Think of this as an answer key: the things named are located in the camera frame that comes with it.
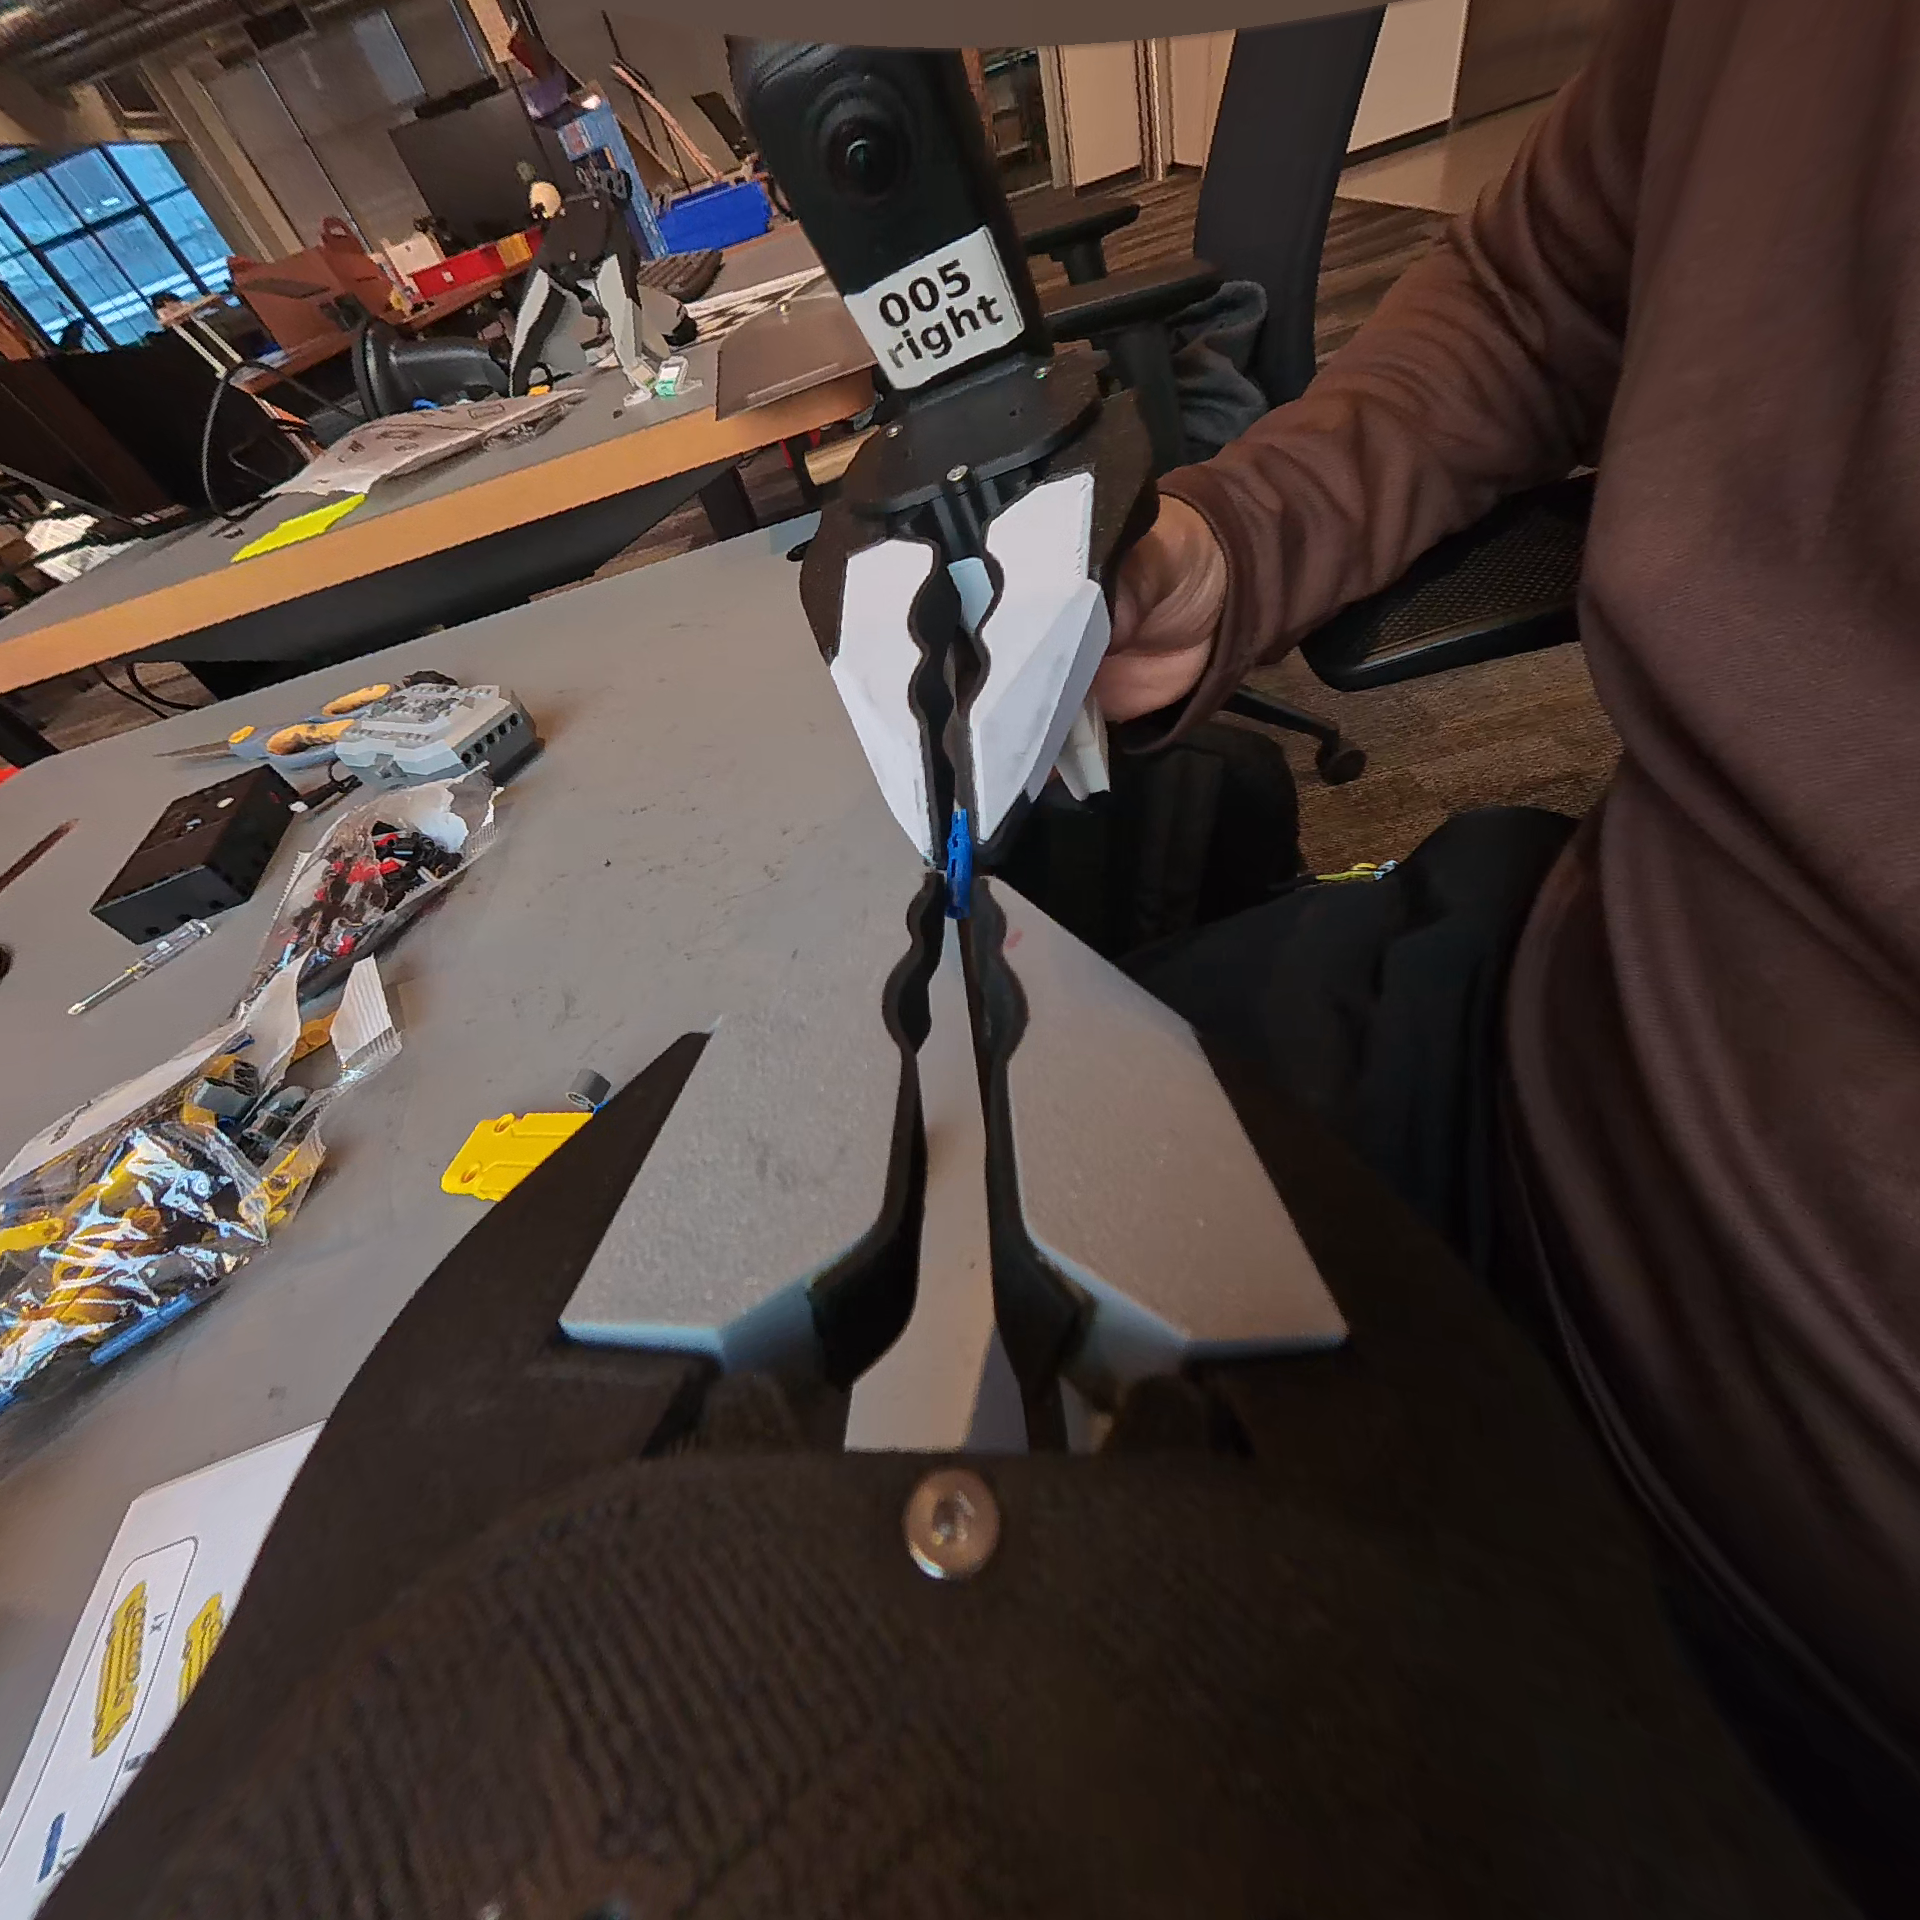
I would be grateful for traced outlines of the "bag of red black parts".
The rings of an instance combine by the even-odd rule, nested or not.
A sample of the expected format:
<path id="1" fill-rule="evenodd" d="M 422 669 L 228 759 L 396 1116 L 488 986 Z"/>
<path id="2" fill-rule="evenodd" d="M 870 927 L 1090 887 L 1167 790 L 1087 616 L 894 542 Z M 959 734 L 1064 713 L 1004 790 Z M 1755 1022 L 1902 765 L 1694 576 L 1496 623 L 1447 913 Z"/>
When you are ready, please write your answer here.
<path id="1" fill-rule="evenodd" d="M 252 1012 L 283 975 L 301 1007 L 317 1006 L 356 965 L 391 948 L 493 838 L 486 772 L 364 794 L 296 857 L 232 1012 Z"/>

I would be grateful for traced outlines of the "white instruction booklet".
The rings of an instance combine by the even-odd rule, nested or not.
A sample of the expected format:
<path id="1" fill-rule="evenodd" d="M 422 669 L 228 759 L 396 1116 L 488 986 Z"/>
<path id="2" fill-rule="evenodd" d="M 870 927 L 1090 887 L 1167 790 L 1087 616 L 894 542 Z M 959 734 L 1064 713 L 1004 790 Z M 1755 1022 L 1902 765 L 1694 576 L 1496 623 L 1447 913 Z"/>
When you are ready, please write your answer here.
<path id="1" fill-rule="evenodd" d="M 320 1430 L 309 1423 L 131 1503 L 5 1796 L 5 1917 L 42 1908 L 164 1740 Z"/>

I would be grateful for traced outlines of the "small black box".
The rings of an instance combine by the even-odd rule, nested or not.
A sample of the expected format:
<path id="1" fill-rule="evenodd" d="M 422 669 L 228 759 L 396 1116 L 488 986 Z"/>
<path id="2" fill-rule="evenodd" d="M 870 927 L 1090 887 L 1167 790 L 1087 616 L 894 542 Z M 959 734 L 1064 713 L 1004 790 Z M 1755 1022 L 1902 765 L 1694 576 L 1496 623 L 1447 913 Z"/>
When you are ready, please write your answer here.
<path id="1" fill-rule="evenodd" d="M 99 893 L 91 916 L 135 946 L 221 916 L 253 895 L 301 804 L 269 765 L 180 794 Z"/>

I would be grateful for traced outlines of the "paper sheets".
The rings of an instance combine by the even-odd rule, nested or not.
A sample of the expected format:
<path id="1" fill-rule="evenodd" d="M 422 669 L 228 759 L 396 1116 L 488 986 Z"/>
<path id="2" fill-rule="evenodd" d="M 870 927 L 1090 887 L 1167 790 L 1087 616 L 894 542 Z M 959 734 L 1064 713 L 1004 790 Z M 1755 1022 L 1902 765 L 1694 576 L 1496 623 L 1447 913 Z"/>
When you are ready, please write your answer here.
<path id="1" fill-rule="evenodd" d="M 530 444 L 566 420 L 584 397 L 584 389 L 560 386 L 380 415 L 346 432 L 268 495 L 365 495 L 483 449 Z"/>

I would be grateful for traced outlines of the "small clear-handled screwdriver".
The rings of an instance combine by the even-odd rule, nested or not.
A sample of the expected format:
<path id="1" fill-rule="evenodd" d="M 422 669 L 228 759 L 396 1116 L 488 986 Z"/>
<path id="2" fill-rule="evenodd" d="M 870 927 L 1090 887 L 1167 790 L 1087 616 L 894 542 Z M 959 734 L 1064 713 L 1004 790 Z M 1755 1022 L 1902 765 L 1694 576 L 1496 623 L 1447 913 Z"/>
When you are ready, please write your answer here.
<path id="1" fill-rule="evenodd" d="M 88 1012 L 103 1007 L 110 999 L 122 992 L 128 992 L 143 977 L 158 973 L 160 968 L 173 965 L 183 953 L 192 951 L 213 932 L 211 922 L 203 919 L 189 919 L 183 926 L 160 934 L 147 951 L 142 951 L 131 966 L 124 966 L 118 973 L 108 977 L 99 990 L 87 992 L 77 1001 L 66 1007 L 68 1016 L 87 1016 Z"/>

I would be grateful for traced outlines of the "person's brown sweater torso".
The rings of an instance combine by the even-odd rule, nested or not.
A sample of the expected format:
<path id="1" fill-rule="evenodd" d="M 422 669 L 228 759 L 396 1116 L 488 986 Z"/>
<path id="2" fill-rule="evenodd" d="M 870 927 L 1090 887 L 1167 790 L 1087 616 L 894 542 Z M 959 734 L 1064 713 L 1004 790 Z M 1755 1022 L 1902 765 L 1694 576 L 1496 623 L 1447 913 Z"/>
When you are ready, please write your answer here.
<path id="1" fill-rule="evenodd" d="M 1620 738 L 1511 992 L 1554 1302 L 1915 1839 L 1915 4 L 1620 4 L 1472 250 Z"/>

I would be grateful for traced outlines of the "bag of yellow blue parts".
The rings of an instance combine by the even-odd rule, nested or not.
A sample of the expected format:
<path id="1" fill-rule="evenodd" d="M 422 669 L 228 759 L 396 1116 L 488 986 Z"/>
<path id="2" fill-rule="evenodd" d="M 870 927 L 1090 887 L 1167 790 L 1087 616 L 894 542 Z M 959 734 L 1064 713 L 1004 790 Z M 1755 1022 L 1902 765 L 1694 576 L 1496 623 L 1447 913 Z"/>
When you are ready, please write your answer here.
<path id="1" fill-rule="evenodd" d="M 296 1215 L 334 1108 L 399 1056 L 375 956 L 323 1016 L 283 968 L 235 1016 L 96 1095 L 5 1165 L 3 1405 L 44 1400 L 216 1294 Z"/>

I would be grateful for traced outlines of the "person's legs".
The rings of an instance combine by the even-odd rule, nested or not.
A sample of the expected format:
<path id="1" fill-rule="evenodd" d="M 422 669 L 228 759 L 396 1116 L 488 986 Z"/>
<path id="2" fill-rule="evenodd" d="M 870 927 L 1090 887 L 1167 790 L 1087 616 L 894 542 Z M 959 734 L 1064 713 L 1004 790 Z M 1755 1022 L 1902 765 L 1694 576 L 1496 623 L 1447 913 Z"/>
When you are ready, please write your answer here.
<path id="1" fill-rule="evenodd" d="M 1477 806 L 1380 877 L 1300 879 L 1131 975 L 1318 1117 L 1452 1252 L 1503 1254 L 1503 994 L 1575 822 Z"/>

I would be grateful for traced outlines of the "grey desk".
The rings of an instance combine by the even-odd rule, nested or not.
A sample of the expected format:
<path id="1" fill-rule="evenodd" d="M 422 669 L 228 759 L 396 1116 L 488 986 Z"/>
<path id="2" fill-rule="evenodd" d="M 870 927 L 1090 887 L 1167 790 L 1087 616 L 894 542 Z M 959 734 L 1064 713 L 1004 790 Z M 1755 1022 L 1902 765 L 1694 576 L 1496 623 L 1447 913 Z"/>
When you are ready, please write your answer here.
<path id="1" fill-rule="evenodd" d="M 5 784 L 3 857 L 71 832 L 5 892 L 5 1156 L 87 1096 L 221 1024 L 296 852 L 180 960 L 75 1020 L 131 960 L 91 913 L 164 804 L 211 776 L 173 757 L 432 666 L 514 688 L 544 752 L 495 842 L 384 957 L 397 1063 L 324 1127 L 294 1221 L 180 1325 L 96 1385 L 5 1416 L 3 1782 L 56 1685 L 128 1506 L 323 1420 L 468 1225 L 442 1169 L 483 1117 L 544 1110 L 597 1069 L 826 972 L 835 908 L 899 927 L 919 876 L 800 602 L 816 517 L 638 567 L 61 752 Z"/>

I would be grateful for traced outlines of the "yellow paper note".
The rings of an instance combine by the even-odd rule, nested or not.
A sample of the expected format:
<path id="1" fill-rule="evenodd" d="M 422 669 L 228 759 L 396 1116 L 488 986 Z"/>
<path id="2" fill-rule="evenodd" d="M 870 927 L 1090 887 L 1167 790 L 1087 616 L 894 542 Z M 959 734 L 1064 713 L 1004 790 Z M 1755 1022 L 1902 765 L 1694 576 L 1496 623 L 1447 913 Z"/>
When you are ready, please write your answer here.
<path id="1" fill-rule="evenodd" d="M 252 560 L 268 557 L 271 553 L 282 553 L 291 545 L 320 540 L 343 518 L 358 512 L 365 505 L 365 501 L 365 492 L 324 495 L 317 506 L 296 512 L 291 518 L 269 528 L 268 533 L 256 534 L 253 540 L 237 545 L 230 553 L 228 562 L 245 565 Z"/>

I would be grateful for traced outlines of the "large window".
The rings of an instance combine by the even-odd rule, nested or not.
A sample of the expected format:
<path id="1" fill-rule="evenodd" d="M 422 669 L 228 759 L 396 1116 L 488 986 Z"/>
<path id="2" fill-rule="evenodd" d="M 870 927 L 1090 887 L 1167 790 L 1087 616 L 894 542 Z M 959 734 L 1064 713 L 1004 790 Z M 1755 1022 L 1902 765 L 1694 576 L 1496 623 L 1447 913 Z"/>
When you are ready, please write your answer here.
<path id="1" fill-rule="evenodd" d="M 44 349 L 135 344 L 160 329 L 163 300 L 227 295 L 228 263 L 173 144 L 3 149 L 5 301 Z"/>

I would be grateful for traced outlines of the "brown cardboard sheet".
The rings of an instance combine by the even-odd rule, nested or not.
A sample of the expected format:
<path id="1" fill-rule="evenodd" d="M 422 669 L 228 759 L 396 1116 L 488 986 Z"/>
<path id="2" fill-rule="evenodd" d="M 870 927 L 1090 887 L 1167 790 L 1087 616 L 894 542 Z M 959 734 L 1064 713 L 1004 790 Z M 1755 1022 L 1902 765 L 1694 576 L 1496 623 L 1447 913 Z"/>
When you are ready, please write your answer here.
<path id="1" fill-rule="evenodd" d="M 712 410 L 728 420 L 839 376 L 861 378 L 874 396 L 874 368 L 845 301 L 820 278 L 743 319 L 718 344 Z"/>

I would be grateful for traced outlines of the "yellow beam panel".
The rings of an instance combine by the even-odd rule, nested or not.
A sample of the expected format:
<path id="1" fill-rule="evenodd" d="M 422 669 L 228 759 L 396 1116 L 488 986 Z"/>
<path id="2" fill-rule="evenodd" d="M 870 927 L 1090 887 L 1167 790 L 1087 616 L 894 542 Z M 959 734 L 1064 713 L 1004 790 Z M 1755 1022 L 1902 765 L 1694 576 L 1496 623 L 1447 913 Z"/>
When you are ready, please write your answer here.
<path id="1" fill-rule="evenodd" d="M 502 1113 L 479 1120 L 443 1165 L 439 1186 L 451 1194 L 495 1202 L 580 1133 L 589 1120 L 592 1110 L 580 1108 Z"/>

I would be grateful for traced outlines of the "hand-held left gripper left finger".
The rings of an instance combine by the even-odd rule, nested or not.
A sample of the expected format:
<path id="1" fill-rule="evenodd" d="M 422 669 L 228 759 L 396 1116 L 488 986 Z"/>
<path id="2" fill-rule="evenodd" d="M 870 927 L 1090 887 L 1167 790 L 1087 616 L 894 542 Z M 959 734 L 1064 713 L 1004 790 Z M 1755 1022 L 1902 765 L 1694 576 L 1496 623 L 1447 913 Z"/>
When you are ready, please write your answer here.
<path id="1" fill-rule="evenodd" d="M 851 1385 L 915 1309 L 933 887 L 802 956 L 699 1061 L 579 1287 L 566 1336 Z"/>

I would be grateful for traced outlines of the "grey control hub block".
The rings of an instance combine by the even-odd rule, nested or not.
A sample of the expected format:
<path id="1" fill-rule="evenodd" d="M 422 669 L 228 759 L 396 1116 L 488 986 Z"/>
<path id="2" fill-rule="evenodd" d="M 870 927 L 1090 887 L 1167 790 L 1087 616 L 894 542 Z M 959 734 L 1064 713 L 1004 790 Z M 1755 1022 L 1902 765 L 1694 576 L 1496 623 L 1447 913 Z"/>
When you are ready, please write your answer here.
<path id="1" fill-rule="evenodd" d="M 467 772 L 510 781 L 542 752 L 533 716 L 511 688 L 411 678 L 350 716 L 332 770 L 367 789 L 451 781 Z"/>

